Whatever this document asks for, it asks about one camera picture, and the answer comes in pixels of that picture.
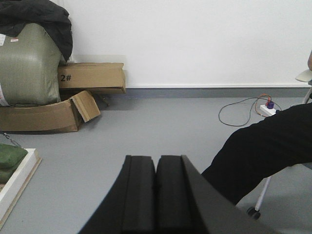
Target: gray floor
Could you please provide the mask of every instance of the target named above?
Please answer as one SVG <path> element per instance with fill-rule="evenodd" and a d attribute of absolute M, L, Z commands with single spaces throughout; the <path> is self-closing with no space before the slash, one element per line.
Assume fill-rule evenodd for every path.
<path fill-rule="evenodd" d="M 219 122 L 218 111 L 242 98 L 111 99 L 101 116 L 76 133 L 11 134 L 43 158 L 2 234 L 76 234 L 104 198 L 126 155 L 189 157 L 202 172 L 237 127 Z M 301 98 L 276 98 L 282 108 Z M 243 123 L 252 101 L 231 106 L 222 119 Z M 262 117 L 252 112 L 251 123 Z M 261 185 L 238 207 L 254 205 Z M 261 209 L 263 222 L 285 234 L 312 233 L 312 170 L 287 168 L 272 179 Z"/>

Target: open cardboard box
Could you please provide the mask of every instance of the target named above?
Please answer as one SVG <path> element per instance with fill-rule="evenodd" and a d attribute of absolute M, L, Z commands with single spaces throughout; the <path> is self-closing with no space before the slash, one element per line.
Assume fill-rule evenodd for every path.
<path fill-rule="evenodd" d="M 60 93 L 89 90 L 99 94 L 124 94 L 123 63 L 68 63 L 58 67 Z"/>
<path fill-rule="evenodd" d="M 26 149 L 24 157 L 8 182 L 0 186 L 0 229 L 9 217 L 28 182 L 41 162 L 36 149 Z"/>
<path fill-rule="evenodd" d="M 88 91 L 62 102 L 36 107 L 0 107 L 0 129 L 15 131 L 76 132 L 84 122 L 100 115 Z"/>

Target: chair caster wheel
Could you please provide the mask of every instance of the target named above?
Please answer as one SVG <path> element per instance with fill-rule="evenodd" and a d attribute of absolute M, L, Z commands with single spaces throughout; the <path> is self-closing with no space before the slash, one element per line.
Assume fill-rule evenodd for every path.
<path fill-rule="evenodd" d="M 254 209 L 254 207 L 250 207 L 250 208 L 247 210 L 247 214 L 248 214 L 251 218 L 253 218 L 254 220 L 259 219 L 260 216 L 261 216 L 260 212 L 259 212 L 259 211 L 256 211 L 256 210 Z"/>

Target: white sticker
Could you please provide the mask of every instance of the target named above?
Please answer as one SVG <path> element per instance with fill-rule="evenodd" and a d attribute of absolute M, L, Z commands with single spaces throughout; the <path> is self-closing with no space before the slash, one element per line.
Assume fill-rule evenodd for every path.
<path fill-rule="evenodd" d="M 4 99 L 4 95 L 2 92 L 1 84 L 0 84 L 0 105 L 1 106 L 10 106 L 7 101 Z"/>
<path fill-rule="evenodd" d="M 3 46 L 5 41 L 5 35 L 4 34 L 0 34 L 0 46 Z"/>

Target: black jacket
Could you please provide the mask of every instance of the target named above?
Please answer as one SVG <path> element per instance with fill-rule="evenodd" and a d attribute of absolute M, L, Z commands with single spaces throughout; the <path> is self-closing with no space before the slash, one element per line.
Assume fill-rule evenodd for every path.
<path fill-rule="evenodd" d="M 0 34 L 16 37 L 26 23 L 38 23 L 67 61 L 73 50 L 68 12 L 49 0 L 0 0 Z"/>

